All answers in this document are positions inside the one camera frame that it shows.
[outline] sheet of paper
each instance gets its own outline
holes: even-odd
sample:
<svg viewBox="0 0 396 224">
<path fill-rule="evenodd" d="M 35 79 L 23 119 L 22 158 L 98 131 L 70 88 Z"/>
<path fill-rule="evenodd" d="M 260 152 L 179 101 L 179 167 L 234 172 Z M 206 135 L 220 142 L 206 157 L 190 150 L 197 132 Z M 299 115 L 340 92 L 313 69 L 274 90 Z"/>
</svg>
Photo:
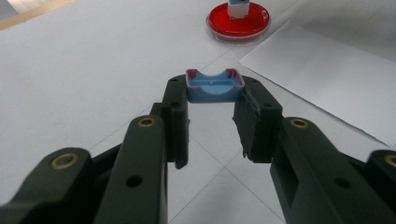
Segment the sheet of paper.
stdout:
<svg viewBox="0 0 396 224">
<path fill-rule="evenodd" d="M 396 144 L 396 63 L 290 23 L 240 63 L 388 146 Z"/>
</svg>

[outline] white table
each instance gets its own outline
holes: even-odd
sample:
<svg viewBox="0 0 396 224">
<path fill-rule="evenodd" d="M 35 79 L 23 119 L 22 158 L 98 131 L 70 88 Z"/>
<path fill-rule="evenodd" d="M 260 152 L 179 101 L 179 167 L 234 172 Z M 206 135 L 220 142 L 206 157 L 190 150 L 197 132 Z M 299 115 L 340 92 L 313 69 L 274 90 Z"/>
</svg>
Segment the white table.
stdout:
<svg viewBox="0 0 396 224">
<path fill-rule="evenodd" d="M 272 16 L 396 62 L 396 4 L 259 0 Z M 373 137 L 249 71 L 256 44 L 221 44 L 205 18 L 223 1 L 77 1 L 0 32 L 0 203 L 38 162 L 63 147 L 93 156 L 122 141 L 128 123 L 161 101 L 166 80 L 188 68 L 237 68 L 284 106 L 314 121 L 340 151 L 365 161 L 387 148 Z M 269 164 L 253 164 L 231 117 L 233 104 L 190 105 L 190 162 L 169 164 L 170 223 L 282 223 Z"/>
</svg>

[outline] wooden edge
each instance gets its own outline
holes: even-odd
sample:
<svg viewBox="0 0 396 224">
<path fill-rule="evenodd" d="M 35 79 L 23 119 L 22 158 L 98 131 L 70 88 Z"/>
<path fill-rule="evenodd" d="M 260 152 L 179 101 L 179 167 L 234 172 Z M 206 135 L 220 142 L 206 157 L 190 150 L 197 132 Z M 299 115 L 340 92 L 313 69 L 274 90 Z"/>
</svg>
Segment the wooden edge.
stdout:
<svg viewBox="0 0 396 224">
<path fill-rule="evenodd" d="M 7 28 L 12 27 L 14 25 L 18 25 L 22 22 L 29 21 L 32 18 L 35 18 L 39 15 L 55 10 L 59 7 L 64 7 L 74 1 L 75 0 L 53 0 L 44 4 L 43 6 L 34 8 L 32 10 L 23 12 L 6 20 L 0 21 L 0 31 L 6 30 Z"/>
</svg>

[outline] gray floor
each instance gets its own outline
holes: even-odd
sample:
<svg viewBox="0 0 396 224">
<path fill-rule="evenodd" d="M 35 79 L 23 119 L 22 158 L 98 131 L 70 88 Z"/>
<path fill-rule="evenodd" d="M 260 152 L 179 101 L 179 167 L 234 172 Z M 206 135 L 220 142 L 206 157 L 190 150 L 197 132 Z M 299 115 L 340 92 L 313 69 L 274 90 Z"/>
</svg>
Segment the gray floor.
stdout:
<svg viewBox="0 0 396 224">
<path fill-rule="evenodd" d="M 0 21 L 17 15 L 18 12 L 7 0 L 0 0 Z"/>
</svg>

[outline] blue and white block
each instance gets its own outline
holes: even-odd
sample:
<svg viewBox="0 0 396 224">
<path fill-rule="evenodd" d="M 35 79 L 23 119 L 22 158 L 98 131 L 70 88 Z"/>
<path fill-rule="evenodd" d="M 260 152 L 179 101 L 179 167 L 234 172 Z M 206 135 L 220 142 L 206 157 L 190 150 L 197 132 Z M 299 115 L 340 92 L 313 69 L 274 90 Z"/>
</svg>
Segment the blue and white block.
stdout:
<svg viewBox="0 0 396 224">
<path fill-rule="evenodd" d="M 240 20 L 248 16 L 249 0 L 228 0 L 227 12 L 231 20 Z"/>
</svg>

